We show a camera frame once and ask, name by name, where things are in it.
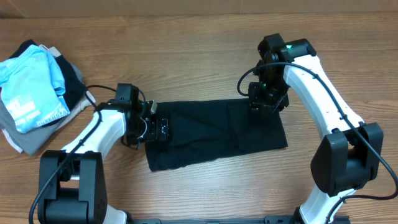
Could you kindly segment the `black t-shirt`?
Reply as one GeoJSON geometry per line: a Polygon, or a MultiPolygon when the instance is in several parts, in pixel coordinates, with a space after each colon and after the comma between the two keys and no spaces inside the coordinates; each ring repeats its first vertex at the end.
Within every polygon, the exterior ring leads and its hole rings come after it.
{"type": "Polygon", "coordinates": [[[152,172],[288,146],[277,112],[250,108],[247,99],[159,103],[169,138],[146,143],[152,172]]]}

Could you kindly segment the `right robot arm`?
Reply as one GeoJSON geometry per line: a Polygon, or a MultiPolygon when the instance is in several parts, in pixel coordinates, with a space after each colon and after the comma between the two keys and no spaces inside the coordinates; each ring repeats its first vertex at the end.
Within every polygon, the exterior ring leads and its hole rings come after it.
{"type": "Polygon", "coordinates": [[[267,223],[349,223],[336,217],[340,199],[354,195],[377,177],[383,131],[366,124],[342,99],[323,71],[307,39],[285,42],[280,34],[259,43],[261,56],[249,84],[249,104],[263,115],[288,107],[293,89],[312,117],[322,140],[310,164],[315,186],[293,215],[271,216],[267,223]]]}

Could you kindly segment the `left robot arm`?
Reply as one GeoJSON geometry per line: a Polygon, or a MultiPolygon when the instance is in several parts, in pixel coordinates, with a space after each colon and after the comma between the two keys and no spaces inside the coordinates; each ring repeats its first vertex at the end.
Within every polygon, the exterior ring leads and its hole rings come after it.
{"type": "Polygon", "coordinates": [[[142,143],[169,140],[169,121],[157,115],[157,103],[138,87],[120,83],[115,97],[94,105],[87,127],[59,151],[40,158],[39,192],[29,223],[132,223],[129,212],[109,205],[104,158],[120,142],[131,149],[142,143]]]}

